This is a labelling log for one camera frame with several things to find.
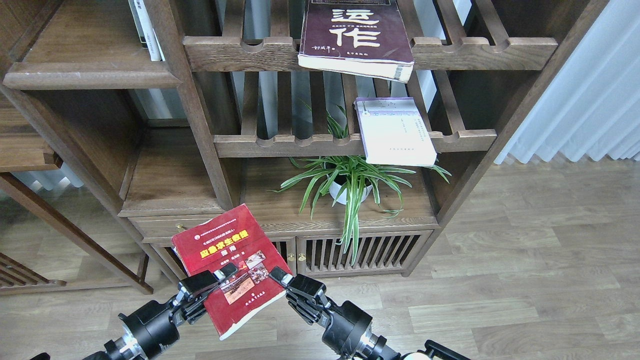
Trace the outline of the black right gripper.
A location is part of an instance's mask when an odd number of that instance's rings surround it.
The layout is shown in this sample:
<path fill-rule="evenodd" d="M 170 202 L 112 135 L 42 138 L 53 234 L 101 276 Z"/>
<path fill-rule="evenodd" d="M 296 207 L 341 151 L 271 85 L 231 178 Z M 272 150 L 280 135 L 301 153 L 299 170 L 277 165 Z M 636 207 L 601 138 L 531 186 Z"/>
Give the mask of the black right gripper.
<path fill-rule="evenodd" d="M 373 318 L 351 301 L 341 306 L 326 296 L 326 285 L 305 275 L 293 276 L 279 266 L 270 278 L 286 289 L 288 304 L 306 321 L 324 328 L 322 342 L 341 358 L 372 358 Z"/>

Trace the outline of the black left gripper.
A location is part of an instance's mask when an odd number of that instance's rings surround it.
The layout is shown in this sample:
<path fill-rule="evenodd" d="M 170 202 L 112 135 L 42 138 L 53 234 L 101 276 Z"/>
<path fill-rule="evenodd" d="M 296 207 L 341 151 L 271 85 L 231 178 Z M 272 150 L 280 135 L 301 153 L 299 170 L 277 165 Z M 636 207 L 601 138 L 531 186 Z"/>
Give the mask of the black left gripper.
<path fill-rule="evenodd" d="M 118 339 L 118 359 L 152 360 L 164 353 L 178 341 L 178 326 L 204 316 L 208 294 L 237 272 L 233 263 L 213 272 L 205 269 L 178 283 L 179 301 L 176 297 L 162 304 L 151 300 L 128 316 L 120 313 L 125 333 Z"/>

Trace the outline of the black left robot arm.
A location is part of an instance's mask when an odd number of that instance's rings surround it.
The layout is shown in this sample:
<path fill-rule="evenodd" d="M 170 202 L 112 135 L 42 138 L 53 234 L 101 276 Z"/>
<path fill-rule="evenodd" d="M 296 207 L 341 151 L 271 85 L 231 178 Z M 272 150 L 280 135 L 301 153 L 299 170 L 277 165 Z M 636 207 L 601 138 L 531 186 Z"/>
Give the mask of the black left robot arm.
<path fill-rule="evenodd" d="M 236 274 L 235 264 L 210 272 L 205 269 L 181 280 L 178 293 L 165 303 L 149 301 L 126 316 L 119 314 L 124 335 L 109 340 L 105 349 L 88 355 L 87 360 L 151 360 L 164 353 L 179 339 L 178 326 L 194 324 L 206 313 L 204 301 L 220 285 Z"/>

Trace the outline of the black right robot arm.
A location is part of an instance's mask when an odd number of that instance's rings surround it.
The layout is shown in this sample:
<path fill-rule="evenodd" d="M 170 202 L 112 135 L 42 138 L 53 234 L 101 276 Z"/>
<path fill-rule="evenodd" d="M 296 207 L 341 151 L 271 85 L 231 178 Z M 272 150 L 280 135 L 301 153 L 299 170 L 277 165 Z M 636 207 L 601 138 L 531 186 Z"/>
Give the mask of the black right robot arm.
<path fill-rule="evenodd" d="M 291 275 L 275 266 L 269 274 L 286 291 L 288 305 L 306 321 L 324 328 L 322 342 L 340 360 L 465 360 L 466 356 L 428 339 L 422 350 L 402 354 L 387 338 L 371 330 L 373 317 L 346 300 L 338 306 L 327 296 L 323 282 L 310 276 Z"/>

